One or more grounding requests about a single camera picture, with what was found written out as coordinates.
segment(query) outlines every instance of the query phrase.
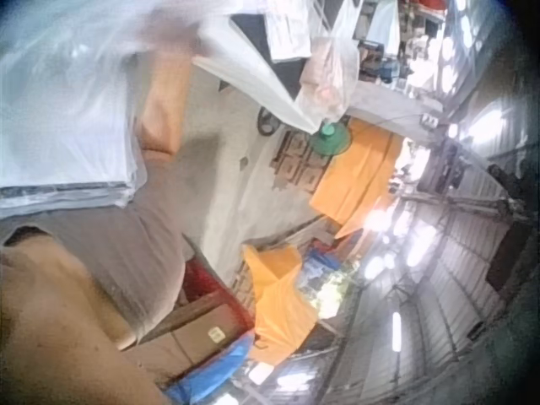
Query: orange cloth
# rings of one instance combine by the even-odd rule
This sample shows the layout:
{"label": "orange cloth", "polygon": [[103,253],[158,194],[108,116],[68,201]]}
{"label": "orange cloth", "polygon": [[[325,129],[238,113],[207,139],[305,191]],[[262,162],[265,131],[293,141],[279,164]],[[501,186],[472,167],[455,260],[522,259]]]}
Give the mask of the orange cloth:
{"label": "orange cloth", "polygon": [[353,119],[348,126],[351,147],[332,159],[310,205],[343,227],[336,238],[362,228],[365,217],[381,198],[401,152],[403,138]]}
{"label": "orange cloth", "polygon": [[294,286],[302,257],[293,246],[258,252],[244,246],[256,301],[255,333],[260,339],[250,358],[279,365],[305,341],[318,316]]}

